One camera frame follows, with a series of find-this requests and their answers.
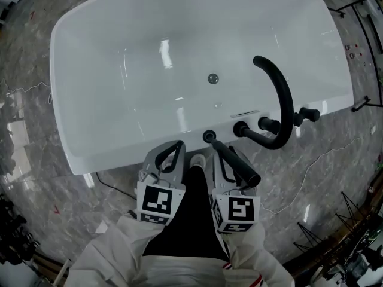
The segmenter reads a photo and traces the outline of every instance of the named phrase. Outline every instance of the gray tile floor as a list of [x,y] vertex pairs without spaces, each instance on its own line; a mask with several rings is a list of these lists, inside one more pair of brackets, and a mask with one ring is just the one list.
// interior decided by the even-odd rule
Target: gray tile floor
[[[22,0],[11,10],[0,39],[0,79],[11,88],[29,88],[43,81],[49,84],[50,34],[57,20],[86,0]],[[340,7],[353,0],[325,0]],[[355,15],[346,11],[341,19],[332,15],[344,44],[356,43],[363,58],[349,62],[355,100],[366,94],[377,101],[378,88],[371,56]],[[53,107],[48,104],[50,89],[43,85],[28,93],[8,94],[0,89],[0,168],[2,189],[28,220],[28,227],[41,242],[41,250],[52,258],[72,260],[81,253],[104,220],[117,218],[135,206],[127,196],[100,184],[96,176],[72,175],[60,143]],[[358,113],[344,109],[305,122],[298,138],[293,133],[281,150],[269,151],[241,139],[232,145],[252,161],[262,176],[258,194],[266,228],[265,246],[281,262],[299,254],[293,241],[305,242],[297,221],[321,237],[340,222],[335,212],[346,214],[341,191],[356,203],[363,201],[370,177],[376,169],[383,134],[383,109],[365,107]],[[376,126],[376,132],[370,130]],[[211,149],[202,150],[211,165]],[[104,182],[133,192],[139,165],[103,171]]]

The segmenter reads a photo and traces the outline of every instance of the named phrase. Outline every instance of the white sleeve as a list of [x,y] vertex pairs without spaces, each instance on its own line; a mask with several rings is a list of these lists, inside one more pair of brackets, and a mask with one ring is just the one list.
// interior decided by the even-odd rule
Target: white sleeve
[[261,223],[245,233],[226,234],[223,238],[232,266],[223,271],[228,286],[294,287],[290,273],[264,249],[265,229]]
[[122,216],[117,225],[93,239],[69,269],[66,287],[127,287],[139,270],[148,242],[163,225]]

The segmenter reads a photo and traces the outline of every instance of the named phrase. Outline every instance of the bathtub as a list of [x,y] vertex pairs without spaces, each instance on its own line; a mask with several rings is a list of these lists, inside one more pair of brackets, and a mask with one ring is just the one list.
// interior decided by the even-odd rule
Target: bathtub
[[54,113],[74,174],[140,163],[163,142],[208,147],[205,130],[278,120],[260,55],[298,112],[353,105],[343,45],[323,0],[89,0],[51,35]]

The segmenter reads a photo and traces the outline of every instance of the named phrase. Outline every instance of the white shoe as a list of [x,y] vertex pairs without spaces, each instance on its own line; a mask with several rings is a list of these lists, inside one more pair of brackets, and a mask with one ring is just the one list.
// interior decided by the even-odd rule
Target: white shoe
[[205,171],[206,169],[206,157],[202,154],[195,154],[190,160],[190,168],[198,166]]

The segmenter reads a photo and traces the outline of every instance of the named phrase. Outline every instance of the red stripe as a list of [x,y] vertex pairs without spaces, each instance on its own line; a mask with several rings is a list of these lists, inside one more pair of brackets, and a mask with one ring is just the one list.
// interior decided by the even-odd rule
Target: red stripe
[[249,287],[256,287],[261,280],[262,280],[262,275],[259,275],[258,279],[254,283],[252,283]]

